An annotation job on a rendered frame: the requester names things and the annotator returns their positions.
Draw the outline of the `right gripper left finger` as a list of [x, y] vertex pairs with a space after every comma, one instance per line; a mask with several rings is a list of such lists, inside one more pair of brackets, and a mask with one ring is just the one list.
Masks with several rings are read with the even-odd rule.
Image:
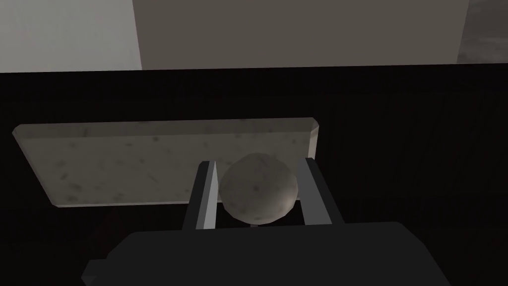
[[183, 223], [183, 230], [214, 229], [218, 199], [215, 161], [199, 164]]

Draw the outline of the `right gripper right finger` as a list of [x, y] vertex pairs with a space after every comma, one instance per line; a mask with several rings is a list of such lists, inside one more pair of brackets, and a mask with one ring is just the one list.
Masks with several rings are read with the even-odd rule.
[[313, 158], [298, 163], [298, 196], [305, 225], [343, 224], [329, 187]]

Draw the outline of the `grey round knob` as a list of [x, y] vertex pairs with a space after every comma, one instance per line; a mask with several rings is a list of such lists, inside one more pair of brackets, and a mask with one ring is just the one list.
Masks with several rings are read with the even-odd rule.
[[298, 183], [282, 161], [268, 154], [251, 153], [229, 167], [218, 193], [233, 218], [261, 225], [287, 215], [297, 199]]

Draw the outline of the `grey speckled drawer front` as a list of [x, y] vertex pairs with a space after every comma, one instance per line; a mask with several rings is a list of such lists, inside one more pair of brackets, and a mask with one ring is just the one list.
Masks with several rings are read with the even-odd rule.
[[218, 178], [250, 153], [293, 172], [316, 154], [313, 118], [23, 124], [13, 136], [59, 208], [186, 204], [198, 166]]

